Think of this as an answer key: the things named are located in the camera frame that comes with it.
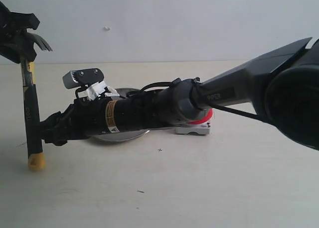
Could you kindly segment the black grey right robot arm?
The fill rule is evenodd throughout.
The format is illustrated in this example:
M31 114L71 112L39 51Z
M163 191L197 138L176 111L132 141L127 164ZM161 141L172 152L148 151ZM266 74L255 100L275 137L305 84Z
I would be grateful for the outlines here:
M303 146L319 147L319 45L305 38L228 70L149 84L114 100L76 99L63 113L37 122L35 134L57 146L94 135L166 129L203 118L209 109L276 127Z

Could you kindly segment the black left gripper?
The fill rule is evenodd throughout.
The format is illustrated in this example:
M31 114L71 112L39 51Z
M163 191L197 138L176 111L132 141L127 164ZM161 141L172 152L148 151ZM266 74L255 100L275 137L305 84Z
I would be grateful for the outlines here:
M11 12L0 2L0 55L16 64L21 57L33 62L37 53L25 29L36 30L39 24L35 14Z

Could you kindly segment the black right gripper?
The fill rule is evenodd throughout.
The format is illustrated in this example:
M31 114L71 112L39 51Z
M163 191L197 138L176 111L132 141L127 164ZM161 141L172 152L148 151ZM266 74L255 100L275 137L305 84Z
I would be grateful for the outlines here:
M50 131L59 123L59 132ZM100 133L100 100L75 99L64 112L51 114L37 125L45 143L63 146L69 140L83 140Z

